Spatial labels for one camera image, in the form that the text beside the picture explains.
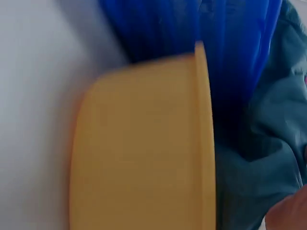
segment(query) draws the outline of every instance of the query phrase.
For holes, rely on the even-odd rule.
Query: hand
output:
[[[306,230],[307,185],[273,206],[265,217],[265,223],[267,230]]]

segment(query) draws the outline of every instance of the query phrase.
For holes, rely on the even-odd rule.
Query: blue plastic container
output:
[[[282,0],[99,0],[132,62],[192,52],[202,40],[213,108],[242,107],[267,60]]]

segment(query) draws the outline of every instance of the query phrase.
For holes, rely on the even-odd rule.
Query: teal fabric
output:
[[[240,127],[214,127],[218,230],[257,230],[273,205],[307,183],[306,74],[305,27],[284,1]]]

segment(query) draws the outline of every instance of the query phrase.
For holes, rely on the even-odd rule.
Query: yellow plastic container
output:
[[[74,136],[71,230],[215,230],[206,58],[135,65],[85,95]]]

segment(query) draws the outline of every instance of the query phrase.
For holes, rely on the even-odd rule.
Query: white wall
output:
[[[303,23],[307,26],[307,0],[290,0],[298,11]]]
[[[125,63],[107,28],[86,43],[63,17],[69,5],[87,14],[78,1],[0,1],[1,230],[67,229],[74,104],[99,73]],[[94,0],[83,2],[89,13]],[[98,28],[91,18],[86,28]]]

